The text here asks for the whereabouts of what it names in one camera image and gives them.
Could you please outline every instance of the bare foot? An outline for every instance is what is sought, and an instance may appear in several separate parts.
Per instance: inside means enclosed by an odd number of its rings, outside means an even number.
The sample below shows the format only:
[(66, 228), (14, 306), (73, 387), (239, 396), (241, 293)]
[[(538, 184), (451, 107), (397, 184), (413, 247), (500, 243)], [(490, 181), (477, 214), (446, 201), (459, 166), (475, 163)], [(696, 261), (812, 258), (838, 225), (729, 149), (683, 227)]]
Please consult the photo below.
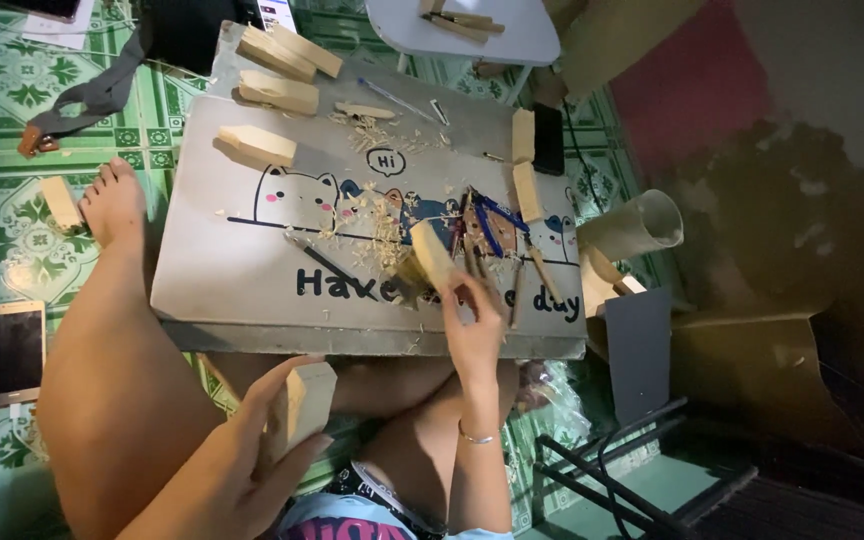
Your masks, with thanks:
[(136, 171), (122, 157), (99, 167), (99, 176), (85, 190), (78, 209), (103, 248), (120, 238), (142, 239), (145, 193)]

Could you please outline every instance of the gray strap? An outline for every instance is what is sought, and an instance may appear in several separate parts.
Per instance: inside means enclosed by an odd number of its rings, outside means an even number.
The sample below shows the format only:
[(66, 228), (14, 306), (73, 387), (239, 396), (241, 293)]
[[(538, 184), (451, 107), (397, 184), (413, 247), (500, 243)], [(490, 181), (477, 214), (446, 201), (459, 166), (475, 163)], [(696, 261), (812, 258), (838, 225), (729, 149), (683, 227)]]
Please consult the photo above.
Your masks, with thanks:
[[(129, 101), (136, 70), (145, 60), (146, 48), (140, 38), (141, 24), (122, 47), (122, 53), (97, 77), (76, 84), (58, 94), (52, 108), (29, 120), (29, 125), (41, 130), (43, 136), (55, 139), (72, 135), (88, 128), (100, 120), (121, 112)], [(63, 107), (80, 103), (84, 105), (78, 116), (63, 116)]]

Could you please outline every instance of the bracelet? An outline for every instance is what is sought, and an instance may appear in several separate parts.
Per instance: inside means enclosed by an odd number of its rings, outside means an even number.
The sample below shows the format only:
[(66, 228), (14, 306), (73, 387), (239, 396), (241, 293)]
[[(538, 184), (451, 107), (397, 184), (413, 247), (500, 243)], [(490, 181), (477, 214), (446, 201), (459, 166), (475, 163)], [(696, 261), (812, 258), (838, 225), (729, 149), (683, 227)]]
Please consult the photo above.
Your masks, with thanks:
[(472, 443), (472, 444), (486, 444), (486, 443), (491, 443), (491, 442), (493, 441), (493, 439), (496, 438), (496, 437), (494, 437), (494, 436), (492, 436), (492, 437), (486, 437), (486, 438), (484, 438), (484, 439), (475, 439), (475, 438), (473, 438), (473, 437), (470, 437), (470, 436), (469, 436), (469, 435), (468, 435), (468, 434), (467, 434), (467, 433), (462, 429), (462, 420), (459, 420), (459, 435), (462, 436), (462, 437), (464, 437), (466, 441), (468, 441), (468, 442), (470, 442), (470, 443)]

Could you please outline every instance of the gold smartphone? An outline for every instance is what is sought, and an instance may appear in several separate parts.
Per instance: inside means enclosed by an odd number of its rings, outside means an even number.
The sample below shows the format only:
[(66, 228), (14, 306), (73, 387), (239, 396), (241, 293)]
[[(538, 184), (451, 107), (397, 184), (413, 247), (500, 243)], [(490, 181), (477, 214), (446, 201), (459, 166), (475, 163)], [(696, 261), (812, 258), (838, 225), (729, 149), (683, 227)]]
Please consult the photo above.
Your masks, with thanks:
[(39, 399), (45, 367), (45, 302), (0, 303), (0, 407)]

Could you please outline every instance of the woman's right hand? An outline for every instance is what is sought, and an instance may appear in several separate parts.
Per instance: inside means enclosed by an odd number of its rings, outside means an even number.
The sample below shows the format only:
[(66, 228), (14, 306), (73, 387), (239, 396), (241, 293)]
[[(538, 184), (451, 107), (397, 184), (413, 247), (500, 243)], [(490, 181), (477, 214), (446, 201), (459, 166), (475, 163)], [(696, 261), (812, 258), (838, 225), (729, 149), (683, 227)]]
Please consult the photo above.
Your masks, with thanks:
[[(452, 272), (449, 293), (441, 299), (445, 336), (452, 363), (462, 386), (496, 383), (498, 350), (505, 336), (505, 322), (492, 295), (481, 281), (461, 270)], [(475, 322), (464, 325), (459, 318), (459, 299), (475, 314)]]

